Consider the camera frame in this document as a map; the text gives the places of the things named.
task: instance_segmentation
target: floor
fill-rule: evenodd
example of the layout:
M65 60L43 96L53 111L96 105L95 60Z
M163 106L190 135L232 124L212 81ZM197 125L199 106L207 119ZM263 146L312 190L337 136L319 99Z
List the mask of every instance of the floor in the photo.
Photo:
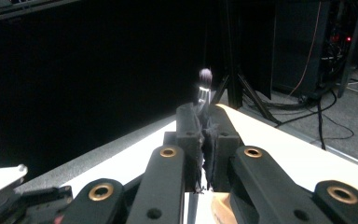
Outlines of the floor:
M351 75L351 78L358 80L358 71ZM358 90L358 84L349 85L350 88ZM273 92L272 100L260 94L266 102L296 104L296 98ZM334 102L334 96L327 93L322 99L322 108L326 108ZM221 103L227 104L227 98L222 98ZM279 121L294 119L316 111L317 108L309 107L295 111L284 111L271 109L270 112ZM244 104L240 111L255 118L262 119L258 111L251 106ZM315 146L320 146L318 115L299 119L280 127L283 131L297 135L305 141ZM323 112L323 137L328 151L332 151L340 156L349 158L358 163L358 92L346 89L343 96L329 109Z

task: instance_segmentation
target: black backdrop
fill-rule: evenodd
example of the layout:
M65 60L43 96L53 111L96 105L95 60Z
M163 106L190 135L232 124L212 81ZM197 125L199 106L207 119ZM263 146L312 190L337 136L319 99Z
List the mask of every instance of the black backdrop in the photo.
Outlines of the black backdrop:
M194 100L203 1L81 1L0 21L0 167L28 179Z

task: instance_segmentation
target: gray carpet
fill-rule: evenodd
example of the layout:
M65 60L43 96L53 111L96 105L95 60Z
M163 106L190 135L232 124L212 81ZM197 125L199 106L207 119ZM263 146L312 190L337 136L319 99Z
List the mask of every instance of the gray carpet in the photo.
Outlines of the gray carpet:
M352 74L351 77L358 79L358 71ZM350 85L350 87L358 90L358 85ZM271 101L264 97L262 94L260 94L260 97L263 100L272 103L297 103L296 98L288 98L287 95L279 92L273 92ZM331 93L327 93L323 96L322 108L331 105L333 101L333 95ZM222 98L221 103L227 104L226 95L224 95L224 97ZM316 106L309 109L312 111L317 110ZM261 119L258 111L255 111L247 104L244 104L244 107L240 108L240 111L251 116L252 114L253 116L257 115L256 118ZM308 109L301 109L297 111L283 111L278 109L271 109L270 112L274 115L276 119L280 121L286 121L310 113ZM349 139L334 139L349 137L351 136L351 132L339 125L336 125L327 117L323 116L323 136L324 142L328 147L328 150L336 149L337 151L343 152L358 160L358 92L346 89L344 95L341 98L337 99L337 103L333 105L330 109L325 110L323 114L334 122L345 126L354 132L354 136ZM296 132L291 132L292 134L298 135L298 137L312 143L315 146L320 146L321 143L319 141L318 125L318 116L312 115L310 117L283 125L282 127L280 127L280 129L282 129L283 131L287 131L288 129L294 129L296 130Z

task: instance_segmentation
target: brush bristles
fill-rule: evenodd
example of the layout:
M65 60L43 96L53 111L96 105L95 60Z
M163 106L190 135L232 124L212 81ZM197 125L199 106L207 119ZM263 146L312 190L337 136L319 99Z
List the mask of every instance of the brush bristles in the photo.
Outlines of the brush bristles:
M208 68L200 70L200 87L210 89L212 84L212 72Z

